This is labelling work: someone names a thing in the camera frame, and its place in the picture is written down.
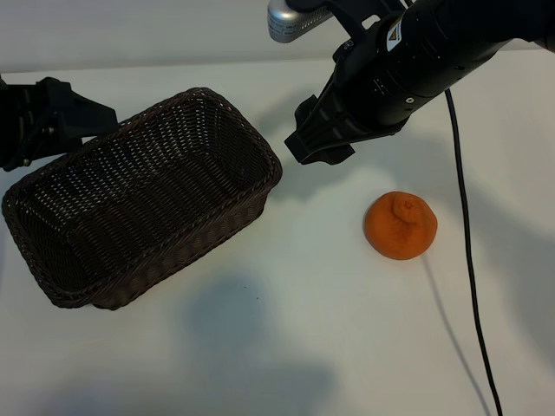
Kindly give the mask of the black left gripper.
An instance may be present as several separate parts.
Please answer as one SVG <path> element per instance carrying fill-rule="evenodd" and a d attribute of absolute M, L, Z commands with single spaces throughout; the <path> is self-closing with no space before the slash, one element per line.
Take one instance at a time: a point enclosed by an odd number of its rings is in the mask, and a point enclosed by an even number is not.
<path fill-rule="evenodd" d="M 52 77 L 34 84 L 1 82 L 1 168 L 6 172 L 71 153 L 83 138 L 118 128 L 111 107 L 81 96 L 67 82 Z"/>

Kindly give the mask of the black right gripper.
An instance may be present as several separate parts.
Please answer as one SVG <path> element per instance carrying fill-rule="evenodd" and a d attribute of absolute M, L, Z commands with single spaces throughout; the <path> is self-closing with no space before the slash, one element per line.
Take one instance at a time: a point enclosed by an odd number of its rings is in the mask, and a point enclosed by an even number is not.
<path fill-rule="evenodd" d="M 353 144 L 398 133 L 415 111 L 451 85 L 451 25 L 444 12 L 381 12 L 366 29 L 354 13 L 337 12 L 349 40 L 319 96 L 295 112 L 285 140 L 302 165 L 337 165 Z"/>

